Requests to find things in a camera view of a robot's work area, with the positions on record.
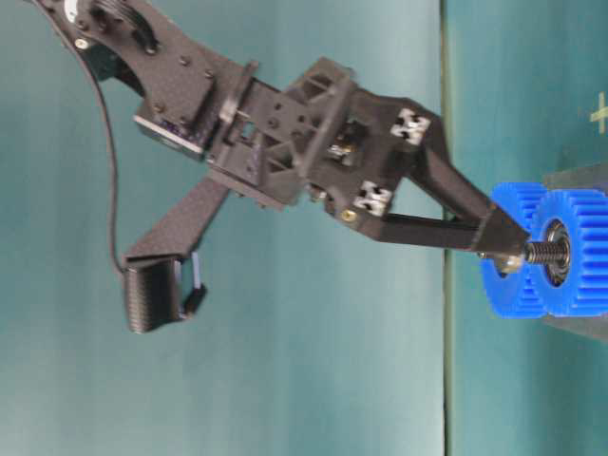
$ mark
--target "robotic arm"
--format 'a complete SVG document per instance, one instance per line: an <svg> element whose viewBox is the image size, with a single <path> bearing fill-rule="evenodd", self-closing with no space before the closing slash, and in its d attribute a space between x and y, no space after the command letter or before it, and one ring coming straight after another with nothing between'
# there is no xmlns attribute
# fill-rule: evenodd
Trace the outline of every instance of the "robotic arm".
<svg viewBox="0 0 608 456"><path fill-rule="evenodd" d="M528 233L452 166L441 119L407 98L374 95L320 59L280 91L193 42L145 0L32 0L98 81L142 96L142 133L209 172L123 256L129 328L146 333L192 315L204 296L196 258L230 191L277 210L303 191L339 223L380 242L457 249L521 265ZM390 211L409 179L449 220Z"/></svg>

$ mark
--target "blue plastic gear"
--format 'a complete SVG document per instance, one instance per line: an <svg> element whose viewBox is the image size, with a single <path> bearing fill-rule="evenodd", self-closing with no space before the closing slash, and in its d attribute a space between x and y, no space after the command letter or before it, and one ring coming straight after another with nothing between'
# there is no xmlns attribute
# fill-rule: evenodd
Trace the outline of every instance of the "blue plastic gear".
<svg viewBox="0 0 608 456"><path fill-rule="evenodd" d="M556 190L542 199L532 240L545 240L560 221L570 242L570 269L556 286L546 268L532 265L531 278L554 316L597 316L608 312L608 198L599 190Z"/></svg>
<svg viewBox="0 0 608 456"><path fill-rule="evenodd" d="M539 183L502 183L491 198L530 231L532 218L547 190ZM501 275L491 259L482 260L485 294L494 312L502 318L539 318L546 309L530 281L530 265L524 263L517 272Z"/></svg>

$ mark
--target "teal wall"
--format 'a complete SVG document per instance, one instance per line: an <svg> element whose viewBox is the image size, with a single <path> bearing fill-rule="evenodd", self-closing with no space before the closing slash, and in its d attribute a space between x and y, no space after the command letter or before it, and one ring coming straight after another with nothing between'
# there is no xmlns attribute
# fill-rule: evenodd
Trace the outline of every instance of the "teal wall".
<svg viewBox="0 0 608 456"><path fill-rule="evenodd" d="M154 3L195 39L263 62L270 83L325 54L439 108L428 2ZM203 244L211 293L196 320L133 335L106 252L90 89L31 6L5 5L0 40L1 454L442 453L441 252L375 245L307 202L280 216L230 198ZM141 136L127 89L104 90L124 248L204 167ZM399 208L439 214L412 188Z"/></svg>
<svg viewBox="0 0 608 456"><path fill-rule="evenodd" d="M601 0L446 1L446 106L454 160L485 191L605 161L589 116L608 91ZM450 261L453 456L608 452L608 346L495 316L479 260Z"/></svg>

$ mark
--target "black cable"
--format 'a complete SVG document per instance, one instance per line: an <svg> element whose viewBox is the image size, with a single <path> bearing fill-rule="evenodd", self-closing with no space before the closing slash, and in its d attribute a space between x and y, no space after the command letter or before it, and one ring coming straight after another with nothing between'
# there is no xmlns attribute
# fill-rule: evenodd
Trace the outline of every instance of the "black cable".
<svg viewBox="0 0 608 456"><path fill-rule="evenodd" d="M118 214L118 160L116 156L116 145L114 143L114 134L112 132L112 125L110 123L107 104L105 103L104 93L102 92L102 88L100 87L97 79L93 75L93 71L88 66L88 63L80 54L80 51L76 48L74 43L72 43L69 36L55 23L51 13L45 8L42 4L42 0L31 0L33 3L48 19L53 30L59 35L61 40L64 42L66 47L72 52L72 54L76 57L76 60L80 64L81 68L85 72L85 76L93 87L93 93L95 94L95 99L97 101L97 105L102 111L102 121L104 123L104 132L105 132L105 147L107 150L107 156L109 158L109 172L110 172L110 202L108 208L108 216L107 216L107 239L109 244L109 253L110 258L112 260L112 266L114 268L114 272L122 277L124 274L124 267L121 264L117 252L116 247L116 224L117 224L117 214Z"/></svg>

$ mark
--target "screw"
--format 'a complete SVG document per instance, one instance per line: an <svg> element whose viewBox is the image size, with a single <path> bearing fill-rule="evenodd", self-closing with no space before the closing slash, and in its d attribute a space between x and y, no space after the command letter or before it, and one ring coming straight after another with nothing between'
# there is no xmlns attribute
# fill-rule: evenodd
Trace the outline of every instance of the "screw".
<svg viewBox="0 0 608 456"><path fill-rule="evenodd" d="M357 213L347 209L342 212L340 217L347 223L353 223L355 220L357 220Z"/></svg>
<svg viewBox="0 0 608 456"><path fill-rule="evenodd" d="M99 29L100 33L106 33L107 32L107 22L106 21L100 21L97 24L97 28Z"/></svg>
<svg viewBox="0 0 608 456"><path fill-rule="evenodd" d="M162 103L154 103L154 106L152 107L157 114L162 114L164 112L164 104Z"/></svg>
<svg viewBox="0 0 608 456"><path fill-rule="evenodd" d="M570 252L565 242L529 242L525 245L525 260L532 264L568 261Z"/></svg>
<svg viewBox="0 0 608 456"><path fill-rule="evenodd" d="M74 42L74 46L79 50L87 50L88 49L88 41L83 38L78 38Z"/></svg>

